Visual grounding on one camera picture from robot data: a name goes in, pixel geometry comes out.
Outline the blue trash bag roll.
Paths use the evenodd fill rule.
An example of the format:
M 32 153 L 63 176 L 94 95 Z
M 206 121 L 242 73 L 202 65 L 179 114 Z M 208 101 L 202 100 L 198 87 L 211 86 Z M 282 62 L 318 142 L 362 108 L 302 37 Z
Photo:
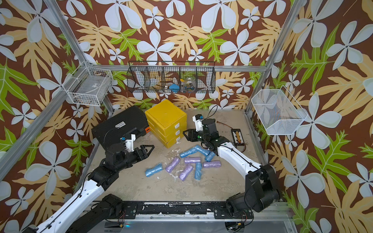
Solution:
M 211 153 L 210 150 L 204 149 L 204 148 L 202 148 L 200 145 L 196 145 L 196 146 L 194 146 L 194 149 L 195 149 L 196 151 L 200 152 L 200 153 L 201 153 L 202 155 L 204 155 L 204 156 L 208 156 L 208 155 Z
M 190 148 L 186 151 L 181 152 L 179 155 L 180 155 L 181 158 L 185 158 L 189 155 L 195 154 L 196 152 L 197 152 L 196 148 L 192 147 L 192 148 Z
M 213 151 L 211 151 L 206 157 L 205 157 L 205 161 L 206 162 L 211 162 L 212 161 L 212 159 L 214 158 L 216 156 L 216 154 L 213 152 Z
M 195 178 L 195 180 L 201 180 L 201 177 L 202 177 L 202 163 L 201 162 L 197 162 L 195 164 L 194 178 Z
M 161 163 L 157 164 L 155 167 L 147 169 L 145 171 L 145 176 L 150 177 L 158 172 L 161 172 L 163 170 L 163 166 Z

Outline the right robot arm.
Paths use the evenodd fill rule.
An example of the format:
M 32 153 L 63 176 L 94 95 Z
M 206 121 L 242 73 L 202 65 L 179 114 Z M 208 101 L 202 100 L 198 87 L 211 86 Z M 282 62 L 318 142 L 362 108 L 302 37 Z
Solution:
M 278 188 L 278 178 L 270 165 L 261 165 L 240 152 L 226 137 L 220 136 L 216 121 L 197 114 L 192 118 L 195 129 L 183 131 L 190 142 L 200 142 L 202 146 L 182 152 L 181 157 L 199 151 L 205 156 L 206 162 L 211 162 L 214 155 L 227 161 L 245 179 L 245 191 L 231 196 L 226 200 L 226 209 L 230 215 L 244 210 L 261 212 L 272 203 L 281 199 Z

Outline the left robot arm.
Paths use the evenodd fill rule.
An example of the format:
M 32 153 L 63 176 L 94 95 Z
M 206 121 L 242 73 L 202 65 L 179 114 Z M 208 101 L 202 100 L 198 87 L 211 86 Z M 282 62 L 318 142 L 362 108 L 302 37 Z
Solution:
M 122 200 L 114 195 L 106 196 L 91 211 L 83 211 L 102 195 L 118 178 L 120 171 L 147 159 L 154 145 L 133 147 L 127 140 L 111 145 L 105 151 L 105 159 L 88 174 L 81 188 L 51 217 L 37 227 L 27 227 L 26 233 L 87 233 L 110 216 L 117 216 Z

